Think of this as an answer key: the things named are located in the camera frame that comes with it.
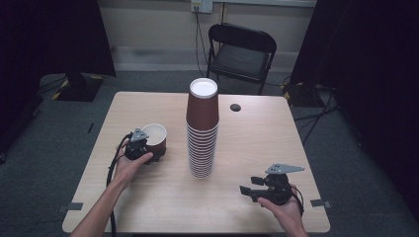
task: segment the chair backrest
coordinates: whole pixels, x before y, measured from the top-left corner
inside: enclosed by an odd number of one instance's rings
[[[277,50],[277,43],[269,34],[228,23],[215,24],[209,28],[211,45],[213,40],[273,54]]]

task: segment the white wall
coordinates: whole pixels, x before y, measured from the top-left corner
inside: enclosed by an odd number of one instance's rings
[[[110,45],[144,49],[195,50],[196,15],[188,0],[100,0]],[[290,70],[310,21],[312,7],[213,3],[212,14],[200,14],[206,48],[211,25],[223,21],[267,32],[276,40],[274,67]]]

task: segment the stack of paper cups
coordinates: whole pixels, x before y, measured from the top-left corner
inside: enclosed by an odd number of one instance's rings
[[[214,81],[199,78],[191,83],[186,121],[190,171],[197,178],[205,178],[212,171],[219,121]]]

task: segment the chair seat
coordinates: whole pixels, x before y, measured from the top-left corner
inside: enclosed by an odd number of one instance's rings
[[[268,59],[269,53],[223,44],[212,62],[212,69],[262,80]]]

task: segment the gray carpet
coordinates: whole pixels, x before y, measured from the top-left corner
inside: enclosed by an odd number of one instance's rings
[[[270,73],[268,83],[282,84],[287,76]],[[199,77],[198,71],[118,72],[117,78],[106,78],[93,103],[54,101],[56,89],[43,93],[38,115],[0,166],[0,236],[67,236],[61,229],[65,213],[57,210],[72,200],[113,96],[118,91],[188,92],[190,82]],[[41,84],[59,78],[47,76]],[[258,91],[257,85],[224,78],[218,85],[224,94]],[[263,95],[282,92],[278,86],[266,85]],[[321,96],[326,101],[328,92]],[[292,108],[295,118],[321,111]],[[308,122],[296,123],[301,140],[310,130]],[[321,196],[333,204],[327,209],[331,230],[319,236],[419,236],[418,223],[403,199],[360,149],[354,130],[339,111],[319,120],[304,149]]]

